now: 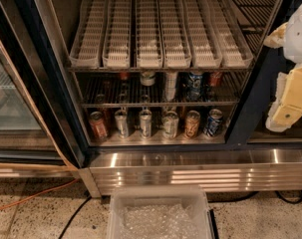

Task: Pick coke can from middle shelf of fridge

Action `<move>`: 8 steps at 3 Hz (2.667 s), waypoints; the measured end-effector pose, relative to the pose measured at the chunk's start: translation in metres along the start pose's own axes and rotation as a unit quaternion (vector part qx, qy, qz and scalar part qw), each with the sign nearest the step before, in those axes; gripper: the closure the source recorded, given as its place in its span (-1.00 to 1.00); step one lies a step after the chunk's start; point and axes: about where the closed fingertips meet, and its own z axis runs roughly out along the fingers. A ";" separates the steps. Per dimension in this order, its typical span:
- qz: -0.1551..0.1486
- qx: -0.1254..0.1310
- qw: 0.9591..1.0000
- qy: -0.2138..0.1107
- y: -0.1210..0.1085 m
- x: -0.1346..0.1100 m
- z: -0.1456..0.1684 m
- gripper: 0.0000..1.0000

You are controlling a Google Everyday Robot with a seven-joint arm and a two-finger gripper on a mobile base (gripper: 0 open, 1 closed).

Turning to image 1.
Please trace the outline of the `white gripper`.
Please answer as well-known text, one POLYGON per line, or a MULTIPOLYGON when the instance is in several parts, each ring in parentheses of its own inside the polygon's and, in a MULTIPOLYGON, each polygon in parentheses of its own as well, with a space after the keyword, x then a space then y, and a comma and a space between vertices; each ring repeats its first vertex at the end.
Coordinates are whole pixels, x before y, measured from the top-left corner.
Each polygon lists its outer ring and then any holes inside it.
MULTIPOLYGON (((263 45, 278 49, 285 43, 287 22, 268 35, 263 45)), ((297 64, 288 74, 279 73, 275 102, 271 105, 266 128, 283 132, 302 117, 302 65, 297 64)))

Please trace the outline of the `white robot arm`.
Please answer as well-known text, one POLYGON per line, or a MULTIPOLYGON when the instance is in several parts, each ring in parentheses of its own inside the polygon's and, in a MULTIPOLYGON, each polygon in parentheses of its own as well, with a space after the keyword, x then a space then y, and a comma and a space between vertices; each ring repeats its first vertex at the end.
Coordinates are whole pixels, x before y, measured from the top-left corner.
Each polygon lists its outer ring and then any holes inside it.
POLYGON ((265 38, 263 45, 282 48, 284 58, 295 64, 288 74, 278 74, 276 100, 265 124, 271 131, 283 132, 302 117, 302 4, 287 22, 265 38))

